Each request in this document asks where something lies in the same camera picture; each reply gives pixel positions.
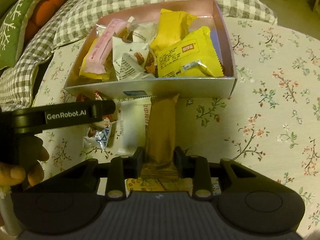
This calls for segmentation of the person's left hand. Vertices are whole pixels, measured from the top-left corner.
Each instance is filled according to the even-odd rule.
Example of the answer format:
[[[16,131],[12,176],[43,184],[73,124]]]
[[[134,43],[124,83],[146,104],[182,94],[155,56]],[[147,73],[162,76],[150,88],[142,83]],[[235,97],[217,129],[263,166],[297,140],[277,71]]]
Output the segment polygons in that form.
[[[44,179],[44,171],[40,162],[45,162],[49,160],[49,153],[43,147],[43,141],[39,137],[27,136],[19,141],[19,146],[17,148],[19,153],[22,150],[27,150],[27,154],[24,156],[29,156],[30,151],[35,151],[36,160],[33,160],[31,166],[26,170],[20,165],[12,165],[1,163],[1,186],[15,186],[22,183],[25,178],[28,179],[30,186],[35,186]]]

